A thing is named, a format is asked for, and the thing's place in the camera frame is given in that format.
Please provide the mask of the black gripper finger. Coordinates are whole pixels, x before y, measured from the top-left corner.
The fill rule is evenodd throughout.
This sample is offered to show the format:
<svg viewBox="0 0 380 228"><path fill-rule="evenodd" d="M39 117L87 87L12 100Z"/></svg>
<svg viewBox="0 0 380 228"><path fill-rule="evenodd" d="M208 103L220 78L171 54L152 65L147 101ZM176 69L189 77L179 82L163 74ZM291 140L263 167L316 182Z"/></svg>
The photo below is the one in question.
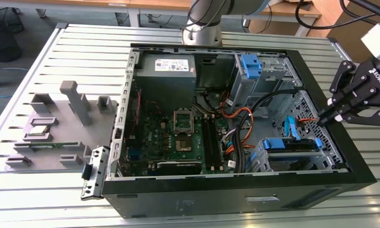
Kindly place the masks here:
<svg viewBox="0 0 380 228"><path fill-rule="evenodd" d="M354 94L354 90L368 79L359 76L359 82L352 82L355 78L356 64L348 60L340 63L333 81L329 86L331 97L327 100L327 107L317 113L319 120L333 120L338 115L347 115L358 107L360 99Z"/></svg>
<svg viewBox="0 0 380 228"><path fill-rule="evenodd" d="M325 126L332 122L380 126L380 109L371 116L359 113L368 109L368 98L360 96L333 95L327 100L327 107L317 113L317 125Z"/></svg>

